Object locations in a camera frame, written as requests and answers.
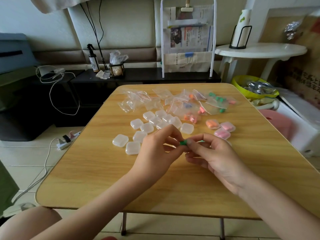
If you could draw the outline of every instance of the white cable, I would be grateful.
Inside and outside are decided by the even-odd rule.
[[[36,76],[39,78],[39,80],[40,80],[40,82],[41,83],[53,83],[53,85],[51,86],[51,88],[50,88],[50,92],[49,92],[49,98],[50,98],[50,102],[51,102],[51,104],[52,104],[52,106],[56,109],[56,110],[58,110],[55,106],[54,106],[54,103],[52,102],[52,99],[51,99],[51,91],[52,91],[52,88],[54,87],[54,85],[57,83],[57,82],[59,82],[59,81],[61,81],[62,79],[63,79],[63,77],[64,77],[64,75],[66,74],[66,73],[71,73],[71,74],[73,74],[74,75],[74,77],[76,77],[75,76],[75,74],[73,73],[73,72],[62,72],[62,73],[54,73],[54,72],[49,72],[49,74],[55,74],[54,76],[52,76],[52,77],[49,77],[49,78],[42,78],[43,76],[38,76],[38,70],[39,70],[39,68],[41,68],[41,67],[54,67],[55,69],[57,69],[55,66],[53,66],[53,65],[41,65],[41,66],[38,66],[37,68],[36,68],[36,70],[35,70],[35,74],[36,74]],[[48,80],[48,79],[55,79],[57,76],[59,76],[59,75],[61,75],[61,78],[59,78],[58,80],[53,80],[53,81],[47,81],[47,82],[43,82],[42,80]],[[74,115],[76,115],[77,113],[78,113],[78,111],[79,111],[79,108],[80,108],[80,101],[78,100],[78,109],[77,109],[77,111],[76,111],[76,113],[75,114],[69,114],[69,113],[63,113],[63,112],[61,112],[60,110],[58,110],[60,113],[62,113],[62,114],[64,114],[64,115],[71,115],[71,116],[74,116]]]
[[[37,181],[35,181],[33,184],[31,184],[25,191],[23,191],[21,194],[18,195],[18,197],[16,197],[16,199],[13,201],[13,204],[23,195],[25,194],[26,192],[28,192],[29,189],[31,189],[34,185],[36,185],[37,183],[39,183],[41,180],[43,180],[46,176],[47,176],[47,173],[48,173],[48,170],[47,170],[47,161],[48,161],[48,158],[49,158],[49,154],[50,154],[50,149],[51,149],[51,144],[53,143],[54,140],[56,140],[58,138],[54,138],[51,142],[50,142],[50,145],[49,145],[49,151],[48,151],[48,155],[44,161],[44,169],[45,169],[45,172],[44,172],[44,175]]]

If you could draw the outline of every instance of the white round table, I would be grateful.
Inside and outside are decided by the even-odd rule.
[[[300,56],[307,52],[307,48],[297,44],[281,43],[255,43],[248,44],[245,49],[231,49],[229,44],[218,46],[215,54],[223,56],[219,68],[219,75],[222,78],[226,62],[230,63],[226,82],[230,83],[238,59],[269,59],[264,68],[261,78],[267,80],[272,67],[278,60],[289,60],[292,56]]]

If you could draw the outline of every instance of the blue binder clip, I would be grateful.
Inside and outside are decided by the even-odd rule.
[[[184,55],[186,57],[187,64],[192,63],[192,61],[193,61],[193,52],[186,52],[186,53],[184,53]]]

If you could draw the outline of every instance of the newspaper rack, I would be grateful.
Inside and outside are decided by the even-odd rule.
[[[186,53],[177,53],[177,54],[164,54],[164,28],[163,28],[163,0],[161,0],[160,5],[160,26],[161,26],[161,60],[162,60],[162,78],[165,77],[165,55],[166,58],[172,56],[181,56],[183,55],[189,64],[194,55],[203,56],[204,59],[208,58],[208,53],[211,56],[211,65],[210,65],[210,77],[212,77],[213,69],[214,69],[214,50],[216,46],[216,27],[217,27],[217,0],[213,0],[213,32],[212,32],[212,51],[207,52],[186,52]]]

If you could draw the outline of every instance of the foil wrapper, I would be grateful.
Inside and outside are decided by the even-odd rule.
[[[243,88],[256,94],[273,94],[276,91],[273,86],[261,81],[249,81]]]
[[[287,37],[287,40],[292,40],[294,38],[301,23],[302,23],[302,19],[298,21],[294,21],[290,24],[287,24],[286,28],[284,29],[284,33]]]

